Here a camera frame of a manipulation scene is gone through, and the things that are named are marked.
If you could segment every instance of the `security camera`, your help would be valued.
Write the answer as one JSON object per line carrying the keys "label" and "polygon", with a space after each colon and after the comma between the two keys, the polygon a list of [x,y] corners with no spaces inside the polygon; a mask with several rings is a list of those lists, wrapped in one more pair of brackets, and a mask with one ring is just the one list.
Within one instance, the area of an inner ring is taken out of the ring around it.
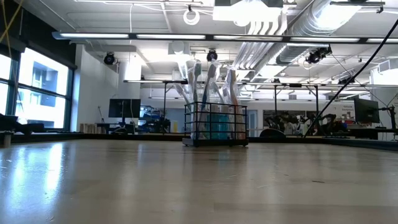
{"label": "security camera", "polygon": [[116,58],[114,57],[114,52],[108,52],[106,53],[106,56],[104,58],[104,63],[106,65],[114,65],[117,62]]}
{"label": "security camera", "polygon": [[209,53],[207,54],[207,61],[208,62],[211,62],[213,59],[214,60],[217,60],[217,58],[218,58],[218,56],[217,56],[217,53],[216,53],[216,50],[209,50]]}

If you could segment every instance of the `wooden floor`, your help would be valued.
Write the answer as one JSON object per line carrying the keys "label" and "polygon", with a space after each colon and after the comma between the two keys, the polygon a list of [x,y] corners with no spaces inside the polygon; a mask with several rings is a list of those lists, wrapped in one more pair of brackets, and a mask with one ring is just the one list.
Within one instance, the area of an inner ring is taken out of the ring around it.
{"label": "wooden floor", "polygon": [[0,223],[398,223],[398,154],[79,140],[0,149]]}

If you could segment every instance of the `ceiling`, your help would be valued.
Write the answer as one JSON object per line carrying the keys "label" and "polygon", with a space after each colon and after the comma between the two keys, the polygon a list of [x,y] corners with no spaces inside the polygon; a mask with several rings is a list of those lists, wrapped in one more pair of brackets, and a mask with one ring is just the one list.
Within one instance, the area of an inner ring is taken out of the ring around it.
{"label": "ceiling", "polygon": [[[338,36],[376,36],[383,37],[387,34],[396,19],[398,19],[398,1],[384,0],[385,10],[397,12],[397,14],[383,12],[357,13],[345,25],[340,27],[333,35]],[[214,1],[201,1],[204,3],[201,10],[212,11]],[[310,0],[296,0],[298,6],[289,10],[288,21],[291,21]],[[184,34],[246,34],[249,26],[238,27],[233,22],[214,21],[212,16],[200,14],[197,25],[190,26],[183,21],[184,11],[167,11],[166,15],[160,6],[148,6],[156,10],[130,5],[109,5],[93,2],[76,2],[74,0],[30,0],[24,2],[24,7],[54,28],[62,32],[140,32],[140,33],[184,33]],[[165,6],[166,10],[186,10],[186,6]],[[398,30],[393,36],[398,37]],[[134,45],[141,52],[146,66],[143,66],[143,75],[152,73],[171,74],[177,68],[177,63],[171,62],[167,56],[170,41],[147,40],[101,40],[92,41],[93,45]],[[239,52],[239,42],[190,42],[191,49],[195,49],[195,58],[202,61],[206,70],[208,63],[206,55],[208,49],[216,49],[218,60],[234,60]],[[295,64],[298,67],[288,67],[281,77],[282,82],[302,82],[309,77],[316,82],[329,80],[333,75],[342,73],[345,69],[362,66],[373,54],[376,45],[332,45],[333,55],[345,67],[343,68],[335,58],[328,57],[321,64],[311,69],[303,65],[303,59]],[[98,57],[105,52],[95,52]],[[119,53],[120,57],[128,57],[126,53]],[[386,57],[398,56],[398,46],[388,45],[377,55],[377,60],[369,68],[377,65],[377,62],[386,60]],[[369,81],[369,68],[358,77],[360,82]]]}

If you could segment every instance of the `computer monitor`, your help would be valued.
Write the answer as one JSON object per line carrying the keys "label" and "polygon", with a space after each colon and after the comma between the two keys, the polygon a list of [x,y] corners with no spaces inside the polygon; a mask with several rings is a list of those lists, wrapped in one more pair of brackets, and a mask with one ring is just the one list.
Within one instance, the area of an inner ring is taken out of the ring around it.
{"label": "computer monitor", "polygon": [[141,100],[111,99],[109,101],[110,118],[139,118]]}
{"label": "computer monitor", "polygon": [[354,99],[355,121],[380,123],[379,103],[372,100]]}

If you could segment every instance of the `window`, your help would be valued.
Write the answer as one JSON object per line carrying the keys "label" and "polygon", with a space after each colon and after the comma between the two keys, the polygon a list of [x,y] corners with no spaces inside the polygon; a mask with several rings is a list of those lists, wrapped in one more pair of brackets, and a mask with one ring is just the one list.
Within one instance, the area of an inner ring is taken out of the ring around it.
{"label": "window", "polygon": [[11,58],[0,55],[0,68],[0,78],[10,79]]}
{"label": "window", "polygon": [[18,89],[16,116],[21,124],[43,123],[45,128],[63,128],[65,99],[32,90]]}
{"label": "window", "polygon": [[19,83],[66,95],[68,73],[68,67],[31,49],[21,54]]}
{"label": "window", "polygon": [[0,83],[0,113],[6,114],[8,85]]}

